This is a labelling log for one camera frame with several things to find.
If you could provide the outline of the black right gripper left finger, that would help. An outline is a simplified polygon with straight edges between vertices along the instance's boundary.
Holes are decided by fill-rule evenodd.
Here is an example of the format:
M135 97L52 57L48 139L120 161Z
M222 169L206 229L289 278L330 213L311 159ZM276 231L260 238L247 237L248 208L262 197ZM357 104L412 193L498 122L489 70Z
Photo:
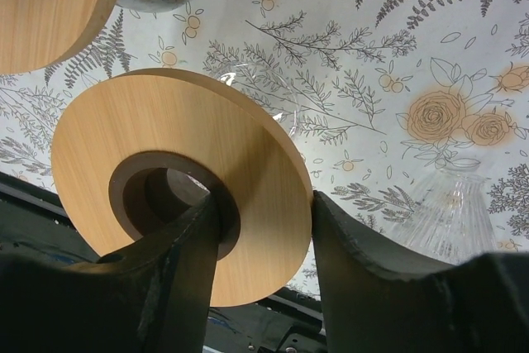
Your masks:
M1 349L199 352L218 246L211 197L95 262L51 262L9 242L1 251Z

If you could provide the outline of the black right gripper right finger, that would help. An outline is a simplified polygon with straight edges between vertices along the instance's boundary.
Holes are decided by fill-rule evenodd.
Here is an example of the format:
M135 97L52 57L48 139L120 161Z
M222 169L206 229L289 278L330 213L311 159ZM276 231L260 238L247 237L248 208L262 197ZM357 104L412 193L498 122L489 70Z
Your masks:
M329 351L527 351L526 254L449 265L391 241L321 192L312 239Z

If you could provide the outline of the small glass cup brown base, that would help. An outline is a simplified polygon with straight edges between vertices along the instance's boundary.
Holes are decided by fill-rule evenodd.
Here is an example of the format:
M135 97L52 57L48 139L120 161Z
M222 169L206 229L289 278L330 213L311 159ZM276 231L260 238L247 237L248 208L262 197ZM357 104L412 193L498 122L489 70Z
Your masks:
M250 61L208 64L214 79L245 94L260 105L294 140L300 132L301 106L290 84L269 66Z

